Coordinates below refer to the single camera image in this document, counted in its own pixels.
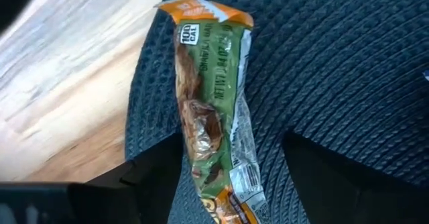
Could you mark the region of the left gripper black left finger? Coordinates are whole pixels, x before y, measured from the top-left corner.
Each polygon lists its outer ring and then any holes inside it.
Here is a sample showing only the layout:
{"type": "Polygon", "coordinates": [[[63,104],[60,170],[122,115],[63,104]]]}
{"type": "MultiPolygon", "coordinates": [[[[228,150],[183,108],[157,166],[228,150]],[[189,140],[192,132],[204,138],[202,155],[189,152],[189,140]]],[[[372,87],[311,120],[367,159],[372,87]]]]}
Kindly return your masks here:
{"type": "Polygon", "coordinates": [[[71,184],[73,224],[166,224],[181,175],[179,133],[84,184],[71,184]]]}

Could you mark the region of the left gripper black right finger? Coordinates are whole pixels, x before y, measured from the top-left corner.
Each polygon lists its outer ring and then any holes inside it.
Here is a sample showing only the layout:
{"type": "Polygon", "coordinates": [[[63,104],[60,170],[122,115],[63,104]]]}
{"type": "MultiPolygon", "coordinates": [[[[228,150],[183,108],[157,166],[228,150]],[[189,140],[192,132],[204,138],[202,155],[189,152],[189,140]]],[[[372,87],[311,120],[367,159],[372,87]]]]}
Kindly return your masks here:
{"type": "Polygon", "coordinates": [[[290,176],[310,224],[429,224],[429,189],[284,134],[290,176]]]}

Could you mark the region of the orange-ended green granola bar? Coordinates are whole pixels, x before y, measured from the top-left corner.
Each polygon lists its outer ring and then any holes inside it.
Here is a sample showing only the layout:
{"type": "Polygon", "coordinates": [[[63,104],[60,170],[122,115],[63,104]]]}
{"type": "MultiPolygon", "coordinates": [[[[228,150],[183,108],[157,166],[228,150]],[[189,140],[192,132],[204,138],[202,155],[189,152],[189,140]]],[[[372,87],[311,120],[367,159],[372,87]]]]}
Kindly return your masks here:
{"type": "Polygon", "coordinates": [[[253,18],[207,0],[159,8],[176,25],[176,99],[205,209],[217,224],[271,224],[245,99],[253,18]]]}

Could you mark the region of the dark round plate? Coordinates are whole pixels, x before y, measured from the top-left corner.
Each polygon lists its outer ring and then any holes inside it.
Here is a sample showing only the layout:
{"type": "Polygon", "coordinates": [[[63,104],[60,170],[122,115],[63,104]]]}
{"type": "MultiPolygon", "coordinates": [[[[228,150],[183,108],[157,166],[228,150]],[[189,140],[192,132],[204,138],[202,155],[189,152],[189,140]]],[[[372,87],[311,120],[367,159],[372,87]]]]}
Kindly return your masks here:
{"type": "Polygon", "coordinates": [[[289,130],[429,192],[429,0],[213,1],[255,21],[245,97],[273,224],[310,224],[289,130]]]}

